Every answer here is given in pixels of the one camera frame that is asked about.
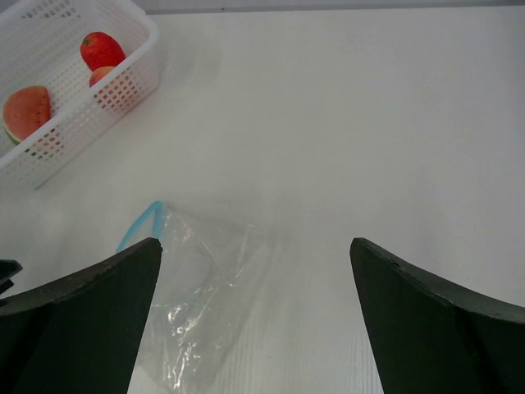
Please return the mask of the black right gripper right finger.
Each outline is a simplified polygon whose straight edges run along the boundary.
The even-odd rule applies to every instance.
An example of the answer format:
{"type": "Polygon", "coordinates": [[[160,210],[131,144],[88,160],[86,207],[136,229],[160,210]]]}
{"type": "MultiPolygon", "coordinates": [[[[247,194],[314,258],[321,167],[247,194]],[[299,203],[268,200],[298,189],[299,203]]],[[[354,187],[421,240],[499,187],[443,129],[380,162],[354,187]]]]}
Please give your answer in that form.
{"type": "Polygon", "coordinates": [[[524,309],[460,286],[365,238],[349,250],[385,393],[522,393],[524,309]]]}

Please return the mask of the fake red tomato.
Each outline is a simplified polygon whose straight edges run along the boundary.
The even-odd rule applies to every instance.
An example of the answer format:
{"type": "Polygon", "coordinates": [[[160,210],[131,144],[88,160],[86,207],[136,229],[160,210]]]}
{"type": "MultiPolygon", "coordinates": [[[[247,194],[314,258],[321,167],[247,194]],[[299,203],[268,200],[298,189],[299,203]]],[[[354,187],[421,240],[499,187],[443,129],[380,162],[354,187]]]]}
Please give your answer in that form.
{"type": "Polygon", "coordinates": [[[102,31],[89,33],[83,38],[80,55],[91,71],[104,66],[118,66],[126,59],[121,45],[102,31]]]}

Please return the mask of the fake watermelon slice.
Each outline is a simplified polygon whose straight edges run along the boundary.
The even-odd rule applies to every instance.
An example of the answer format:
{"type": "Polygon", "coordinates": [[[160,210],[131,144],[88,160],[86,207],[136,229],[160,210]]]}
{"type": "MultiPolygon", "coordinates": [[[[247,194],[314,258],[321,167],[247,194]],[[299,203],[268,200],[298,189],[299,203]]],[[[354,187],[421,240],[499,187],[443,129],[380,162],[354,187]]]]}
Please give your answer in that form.
{"type": "MultiPolygon", "coordinates": [[[[52,118],[53,110],[48,88],[31,85],[12,93],[2,106],[1,156],[34,135],[52,118]]],[[[60,133],[49,128],[24,150],[30,158],[55,158],[62,147],[60,133]]]]}

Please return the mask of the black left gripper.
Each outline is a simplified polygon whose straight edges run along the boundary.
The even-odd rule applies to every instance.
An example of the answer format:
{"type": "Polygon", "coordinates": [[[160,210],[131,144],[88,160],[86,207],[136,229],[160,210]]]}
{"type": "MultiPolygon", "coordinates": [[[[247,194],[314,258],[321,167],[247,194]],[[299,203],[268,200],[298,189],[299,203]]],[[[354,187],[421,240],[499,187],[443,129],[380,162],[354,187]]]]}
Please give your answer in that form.
{"type": "Polygon", "coordinates": [[[22,266],[15,260],[0,260],[0,294],[2,295],[14,286],[12,278],[22,270],[22,266]]]}

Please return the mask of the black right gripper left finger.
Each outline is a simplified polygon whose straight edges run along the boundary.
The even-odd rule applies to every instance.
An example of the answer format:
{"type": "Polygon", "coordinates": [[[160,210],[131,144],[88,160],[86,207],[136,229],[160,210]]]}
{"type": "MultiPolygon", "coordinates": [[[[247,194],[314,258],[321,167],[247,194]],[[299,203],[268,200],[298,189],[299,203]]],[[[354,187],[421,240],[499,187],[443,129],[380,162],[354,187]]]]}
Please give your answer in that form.
{"type": "Polygon", "coordinates": [[[3,393],[125,393],[161,267],[147,238],[1,300],[3,393]]]}

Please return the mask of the fake orange peach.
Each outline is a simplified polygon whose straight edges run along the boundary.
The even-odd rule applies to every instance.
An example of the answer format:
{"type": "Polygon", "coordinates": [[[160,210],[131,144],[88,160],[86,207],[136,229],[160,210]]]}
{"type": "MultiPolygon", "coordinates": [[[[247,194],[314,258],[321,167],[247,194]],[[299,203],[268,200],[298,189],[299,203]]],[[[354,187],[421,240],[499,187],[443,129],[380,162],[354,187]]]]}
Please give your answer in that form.
{"type": "Polygon", "coordinates": [[[101,109],[121,112],[136,101],[137,89],[127,74],[120,73],[104,85],[94,98],[101,109]]]}

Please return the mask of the clear zip top bag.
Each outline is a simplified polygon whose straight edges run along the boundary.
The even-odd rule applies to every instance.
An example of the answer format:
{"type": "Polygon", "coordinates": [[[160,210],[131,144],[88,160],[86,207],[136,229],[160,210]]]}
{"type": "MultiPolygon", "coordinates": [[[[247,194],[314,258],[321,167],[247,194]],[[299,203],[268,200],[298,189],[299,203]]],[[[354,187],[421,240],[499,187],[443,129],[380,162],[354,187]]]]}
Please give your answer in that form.
{"type": "Polygon", "coordinates": [[[204,393],[238,341],[272,262],[267,229],[152,202],[117,249],[147,237],[162,262],[137,363],[170,393],[204,393]]]}

